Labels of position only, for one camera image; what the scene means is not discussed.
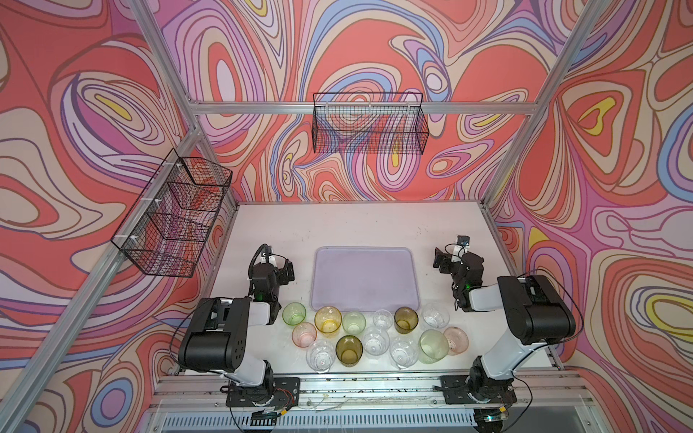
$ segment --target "mounting plate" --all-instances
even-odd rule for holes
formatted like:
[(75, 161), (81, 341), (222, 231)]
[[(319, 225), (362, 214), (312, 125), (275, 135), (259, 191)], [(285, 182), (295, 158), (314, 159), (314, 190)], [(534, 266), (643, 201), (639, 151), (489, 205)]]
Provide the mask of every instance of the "mounting plate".
[[(299, 404), (299, 392), (301, 391), (301, 379), (299, 378), (275, 378), (274, 386), (276, 388), (284, 388), (289, 391), (294, 396), (294, 405)], [(228, 407), (255, 407), (253, 402), (247, 395), (248, 388), (243, 387), (232, 387), (229, 393), (226, 395), (226, 406)], [(284, 391), (279, 391), (279, 389), (274, 390), (274, 398), (270, 402), (268, 407), (283, 407), (286, 406), (289, 401), (289, 397), (284, 393)]]
[[(440, 384), (447, 405), (470, 405), (478, 404), (479, 402), (469, 396), (469, 390), (466, 386), (468, 375), (457, 376), (441, 376)], [(499, 403), (501, 405), (512, 405), (517, 403), (515, 392), (510, 389), (500, 388), (497, 390), (499, 395), (493, 397), (485, 403)]]

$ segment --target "psychedelic wallpaper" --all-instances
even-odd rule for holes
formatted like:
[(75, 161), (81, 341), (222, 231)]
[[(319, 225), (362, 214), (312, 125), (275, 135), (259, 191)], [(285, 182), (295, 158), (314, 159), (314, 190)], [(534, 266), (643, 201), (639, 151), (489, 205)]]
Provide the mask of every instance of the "psychedelic wallpaper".
[[(427, 101), (533, 101), (581, 1), (152, 3), (193, 100), (302, 101), (316, 91), (418, 90)], [(237, 200), (476, 200), (521, 116), (431, 114), (419, 155), (315, 155), (312, 116), (200, 122)]]
[[(0, 2), (0, 398), (186, 131), (126, 2)], [(123, 266), (23, 432), (134, 429), (228, 221), (192, 279)]]
[(693, 3), (612, 2), (492, 207), (585, 313), (561, 359), (616, 432), (693, 432), (691, 71)]

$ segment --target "drinking glass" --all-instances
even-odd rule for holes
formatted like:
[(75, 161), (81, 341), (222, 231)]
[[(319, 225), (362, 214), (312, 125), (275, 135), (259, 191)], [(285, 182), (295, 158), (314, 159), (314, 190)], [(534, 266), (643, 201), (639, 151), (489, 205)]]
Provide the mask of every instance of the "drinking glass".
[(409, 307), (400, 307), (394, 313), (394, 327), (400, 334), (408, 334), (419, 324), (419, 316)]
[(450, 356), (459, 355), (469, 347), (469, 337), (456, 326), (445, 329), (443, 335), (448, 339), (448, 347), (450, 347), (448, 355)]
[(421, 309), (423, 321), (433, 329), (443, 329), (450, 323), (448, 309), (439, 303), (429, 303)]
[(347, 334), (359, 335), (366, 328), (366, 318), (358, 311), (352, 311), (342, 316), (342, 327)]
[(345, 335), (340, 338), (335, 347), (337, 359), (347, 367), (355, 366), (363, 355), (361, 340), (353, 335)]
[(371, 326), (361, 336), (363, 350), (366, 351), (366, 356), (374, 359), (389, 348), (389, 335), (387, 330)]
[(342, 325), (342, 313), (333, 306), (325, 306), (315, 313), (315, 327), (325, 337), (334, 337)]
[(395, 366), (399, 369), (406, 369), (416, 364), (419, 345), (409, 337), (399, 336), (390, 343), (389, 352)]
[(419, 338), (419, 360), (424, 364), (433, 364), (445, 358), (450, 347), (448, 339), (442, 332), (435, 329), (428, 329)]
[(291, 332), (291, 340), (301, 348), (310, 346), (315, 341), (316, 337), (317, 331), (315, 327), (312, 323), (307, 321), (297, 324), (293, 332)]
[(330, 371), (336, 359), (335, 345), (325, 340), (311, 344), (306, 352), (308, 366), (318, 373)]
[(289, 326), (296, 326), (306, 318), (306, 307), (300, 302), (292, 302), (281, 312), (281, 318)]
[(377, 328), (388, 330), (393, 323), (392, 313), (387, 310), (378, 310), (373, 314), (373, 325)]

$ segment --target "table surface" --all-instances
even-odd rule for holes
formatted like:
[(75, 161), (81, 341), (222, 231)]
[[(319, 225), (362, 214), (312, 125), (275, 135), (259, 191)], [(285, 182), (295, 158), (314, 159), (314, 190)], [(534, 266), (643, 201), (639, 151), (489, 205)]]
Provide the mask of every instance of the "table surface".
[[(272, 246), (276, 254), (288, 257), (294, 264), (296, 280), (281, 286), (279, 301), (285, 306), (300, 302), (307, 310), (306, 321), (313, 322), (310, 288), (313, 279), (315, 251), (320, 247), (407, 247), (414, 257), (421, 305), (436, 301), (448, 308), (449, 326), (461, 328), (469, 337), (466, 352), (446, 356), (434, 364), (417, 362), (407, 371), (449, 371), (469, 369), (478, 355), (486, 353), (507, 329), (505, 314), (454, 311), (452, 279), (432, 267), (435, 247), (442, 249), (455, 242), (457, 235), (471, 238), (470, 251), (484, 258), (484, 282), (495, 283), (496, 277), (509, 275), (493, 236), (475, 202), (363, 203), (363, 204), (246, 204), (240, 206), (212, 297), (243, 297), (248, 291), (247, 269), (253, 253), (262, 244)], [(366, 314), (371, 322), (371, 315)], [(270, 362), (277, 374), (312, 373), (306, 363), (306, 349), (291, 341), (292, 328), (281, 319), (270, 326), (248, 328), (246, 351)], [(409, 336), (418, 340), (424, 326)], [(334, 344), (346, 335), (343, 328)], [(391, 338), (399, 336), (390, 328)], [(318, 333), (318, 339), (324, 339)], [(551, 367), (544, 350), (537, 351), (524, 365)], [(331, 372), (397, 371), (388, 354), (377, 360), (364, 356), (354, 367), (337, 361)]]

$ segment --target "light green cup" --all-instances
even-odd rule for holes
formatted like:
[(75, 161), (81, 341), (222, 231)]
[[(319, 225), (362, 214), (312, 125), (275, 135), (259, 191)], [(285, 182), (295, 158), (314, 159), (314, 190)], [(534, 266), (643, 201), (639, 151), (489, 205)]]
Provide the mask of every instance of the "light green cup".
[(448, 338), (442, 332), (435, 329), (425, 330), (419, 338), (419, 361), (424, 364), (433, 364), (445, 358), (450, 350)]
[(296, 326), (306, 318), (306, 307), (300, 302), (292, 302), (281, 312), (281, 318), (289, 326)]
[(366, 328), (366, 318), (358, 311), (352, 311), (342, 316), (342, 327), (346, 333), (359, 335)]

